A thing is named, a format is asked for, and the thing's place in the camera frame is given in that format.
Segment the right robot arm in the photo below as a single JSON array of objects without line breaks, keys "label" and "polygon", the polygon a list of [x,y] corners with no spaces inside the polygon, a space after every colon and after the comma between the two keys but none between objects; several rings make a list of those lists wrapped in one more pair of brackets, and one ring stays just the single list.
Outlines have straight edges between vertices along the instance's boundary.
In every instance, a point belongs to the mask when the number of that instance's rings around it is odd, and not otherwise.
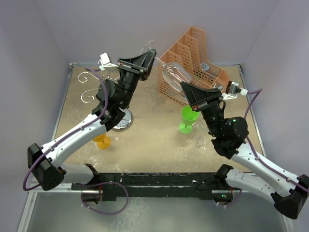
[{"label": "right robot arm", "polygon": [[253,193],[272,203],[282,215],[297,219],[309,197],[309,177],[289,172],[256,152],[248,137],[246,119],[224,116],[225,94],[219,88],[203,89],[186,82],[180,85],[190,108],[202,114],[217,154],[253,172],[247,175],[226,167],[216,175],[215,185]]}]

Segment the green plastic goblet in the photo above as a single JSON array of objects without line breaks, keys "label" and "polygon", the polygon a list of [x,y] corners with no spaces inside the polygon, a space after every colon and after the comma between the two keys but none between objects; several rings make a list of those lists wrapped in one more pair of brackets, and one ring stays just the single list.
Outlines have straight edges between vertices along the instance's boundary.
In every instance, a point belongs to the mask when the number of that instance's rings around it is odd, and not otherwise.
[{"label": "green plastic goblet", "polygon": [[199,117],[199,112],[192,110],[192,108],[187,105],[181,111],[182,122],[179,124],[179,131],[183,134],[189,134],[193,130],[193,124],[197,121]]}]

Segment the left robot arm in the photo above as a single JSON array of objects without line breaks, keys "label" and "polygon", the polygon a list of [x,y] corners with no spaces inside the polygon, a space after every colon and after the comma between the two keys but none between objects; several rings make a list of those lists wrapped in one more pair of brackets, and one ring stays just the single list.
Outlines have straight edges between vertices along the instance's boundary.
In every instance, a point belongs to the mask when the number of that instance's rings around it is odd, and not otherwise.
[{"label": "left robot arm", "polygon": [[43,144],[28,147],[29,174],[37,186],[48,191],[61,183],[79,183],[88,189],[99,185],[95,169],[89,165],[63,166],[64,161],[89,141],[113,129],[125,116],[139,81],[148,79],[156,56],[155,49],[133,58],[119,58],[111,63],[109,56],[101,55],[101,65],[86,68],[100,81],[96,94],[97,107],[78,125],[60,137]]}]

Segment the clear wine glass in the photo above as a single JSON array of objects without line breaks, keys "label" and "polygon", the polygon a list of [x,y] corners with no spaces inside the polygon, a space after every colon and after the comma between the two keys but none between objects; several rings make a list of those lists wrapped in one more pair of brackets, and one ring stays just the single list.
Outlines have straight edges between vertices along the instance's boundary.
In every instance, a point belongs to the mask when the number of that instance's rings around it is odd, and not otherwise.
[{"label": "clear wine glass", "polygon": [[201,148],[205,142],[205,136],[208,134],[208,127],[203,118],[199,118],[193,125],[191,143],[193,147]]},{"label": "clear wine glass", "polygon": [[192,76],[180,64],[176,62],[163,62],[158,56],[155,56],[155,60],[162,65],[163,79],[175,91],[182,93],[181,82],[190,83],[193,80]]}]

